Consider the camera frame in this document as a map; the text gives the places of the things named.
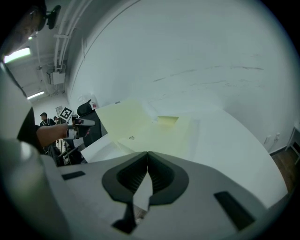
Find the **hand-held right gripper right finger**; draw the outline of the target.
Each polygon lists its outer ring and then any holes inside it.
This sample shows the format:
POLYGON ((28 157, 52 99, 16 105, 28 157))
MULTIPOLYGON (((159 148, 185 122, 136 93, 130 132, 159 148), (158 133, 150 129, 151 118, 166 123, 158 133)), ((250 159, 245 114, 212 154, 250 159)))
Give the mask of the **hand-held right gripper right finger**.
POLYGON ((132 235, 141 240, 222 240, 266 213, 264 205, 218 170, 148 153, 153 193, 132 235))

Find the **white ceiling conduit bundle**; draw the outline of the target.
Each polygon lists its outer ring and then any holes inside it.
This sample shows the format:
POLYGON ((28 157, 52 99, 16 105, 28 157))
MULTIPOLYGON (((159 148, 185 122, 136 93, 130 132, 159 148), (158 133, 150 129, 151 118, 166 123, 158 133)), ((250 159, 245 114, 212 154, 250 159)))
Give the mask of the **white ceiling conduit bundle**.
POLYGON ((58 33, 54 35, 56 39, 53 59, 55 72, 63 69, 63 61, 72 33, 92 1, 93 0, 70 0, 69 5, 64 11, 59 24, 58 33))

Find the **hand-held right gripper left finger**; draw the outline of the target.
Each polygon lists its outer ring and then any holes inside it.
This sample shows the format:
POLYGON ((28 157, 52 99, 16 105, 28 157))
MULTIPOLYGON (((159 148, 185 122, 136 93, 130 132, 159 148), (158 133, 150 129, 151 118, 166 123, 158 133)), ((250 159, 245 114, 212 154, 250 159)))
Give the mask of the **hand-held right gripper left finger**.
POLYGON ((148 240, 146 225, 135 223, 129 184, 142 167, 146 152, 105 161, 57 167, 43 155, 49 187, 67 224, 67 240, 148 240))

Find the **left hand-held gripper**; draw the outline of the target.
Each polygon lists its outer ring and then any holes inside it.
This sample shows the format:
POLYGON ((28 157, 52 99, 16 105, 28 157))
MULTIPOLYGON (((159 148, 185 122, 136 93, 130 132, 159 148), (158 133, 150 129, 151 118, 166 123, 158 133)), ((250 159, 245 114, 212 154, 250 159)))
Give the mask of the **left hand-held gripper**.
POLYGON ((73 115, 73 110, 67 107, 61 111, 59 117, 67 126, 64 139, 83 138, 89 134, 90 127, 95 126, 95 121, 78 118, 73 115))

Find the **large black office chair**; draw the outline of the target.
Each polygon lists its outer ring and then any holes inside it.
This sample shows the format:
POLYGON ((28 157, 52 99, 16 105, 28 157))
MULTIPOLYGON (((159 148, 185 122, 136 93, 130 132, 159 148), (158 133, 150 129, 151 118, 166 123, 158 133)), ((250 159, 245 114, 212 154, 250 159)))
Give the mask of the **large black office chair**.
POLYGON ((100 118, 96 113, 96 104, 89 99, 86 103, 80 105, 77 109, 77 115, 81 119, 92 120, 95 122, 95 126, 90 128, 89 134, 83 138, 85 147, 90 146, 92 143, 107 134, 105 127, 103 126, 100 118))

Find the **pale yellow sheet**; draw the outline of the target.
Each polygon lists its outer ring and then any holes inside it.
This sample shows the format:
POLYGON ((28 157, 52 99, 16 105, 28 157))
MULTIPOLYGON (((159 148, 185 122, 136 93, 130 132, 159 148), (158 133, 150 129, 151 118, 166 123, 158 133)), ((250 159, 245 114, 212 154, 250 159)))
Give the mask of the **pale yellow sheet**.
POLYGON ((98 108, 96 113, 110 140, 126 153, 153 151, 182 157, 188 151, 189 117, 152 119, 135 100, 98 108))

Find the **person's black printed shirt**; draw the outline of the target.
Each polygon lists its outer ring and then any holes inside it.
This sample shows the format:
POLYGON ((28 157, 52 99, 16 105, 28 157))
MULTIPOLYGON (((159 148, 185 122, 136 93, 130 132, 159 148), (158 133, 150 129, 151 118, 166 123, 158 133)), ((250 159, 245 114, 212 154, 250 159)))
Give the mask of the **person's black printed shirt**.
POLYGON ((40 126, 35 125, 34 111, 33 108, 31 108, 21 126, 17 139, 34 146, 38 152, 42 154, 44 150, 37 136, 37 130, 39 128, 40 126))

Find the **person's left forearm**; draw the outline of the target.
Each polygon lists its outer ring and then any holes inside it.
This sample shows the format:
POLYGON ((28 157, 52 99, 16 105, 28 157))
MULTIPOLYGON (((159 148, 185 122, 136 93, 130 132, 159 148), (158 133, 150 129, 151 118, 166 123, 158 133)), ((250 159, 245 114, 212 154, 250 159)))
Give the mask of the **person's left forearm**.
POLYGON ((58 139, 67 136, 68 125, 66 123, 40 127, 37 131, 37 138, 42 147, 46 147, 58 139))

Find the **ceiling strip light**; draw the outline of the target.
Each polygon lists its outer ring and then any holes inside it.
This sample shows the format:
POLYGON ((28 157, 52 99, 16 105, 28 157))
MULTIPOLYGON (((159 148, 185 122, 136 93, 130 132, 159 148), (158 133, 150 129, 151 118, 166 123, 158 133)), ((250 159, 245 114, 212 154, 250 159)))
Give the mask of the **ceiling strip light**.
POLYGON ((30 55, 30 48, 26 47, 26 48, 20 49, 18 51, 15 51, 15 52, 13 52, 12 54, 10 54, 8 56, 5 56, 4 57, 4 63, 9 63, 9 62, 14 61, 18 58, 22 58, 22 57, 28 56, 28 55, 30 55))
POLYGON ((33 95, 27 97, 27 99, 29 100, 29 99, 38 97, 38 96, 40 96, 40 95, 43 95, 44 93, 45 93, 44 91, 38 92, 38 93, 36 93, 36 94, 33 94, 33 95))

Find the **white junction box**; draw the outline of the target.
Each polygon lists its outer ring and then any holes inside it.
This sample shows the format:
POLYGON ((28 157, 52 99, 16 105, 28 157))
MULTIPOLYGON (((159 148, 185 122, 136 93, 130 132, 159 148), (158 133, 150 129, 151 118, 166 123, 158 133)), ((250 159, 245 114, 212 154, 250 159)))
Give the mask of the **white junction box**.
POLYGON ((51 72, 50 73, 50 84, 58 85, 63 84, 65 81, 65 73, 51 72))

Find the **small white table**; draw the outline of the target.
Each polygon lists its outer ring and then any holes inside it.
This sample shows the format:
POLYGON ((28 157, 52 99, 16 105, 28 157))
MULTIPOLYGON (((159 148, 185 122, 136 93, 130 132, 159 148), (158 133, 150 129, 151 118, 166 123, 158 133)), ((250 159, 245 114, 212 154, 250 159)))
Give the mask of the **small white table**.
POLYGON ((292 134, 289 138, 285 151, 292 149, 297 155, 295 165, 300 161, 300 125, 295 125, 292 130, 292 134))

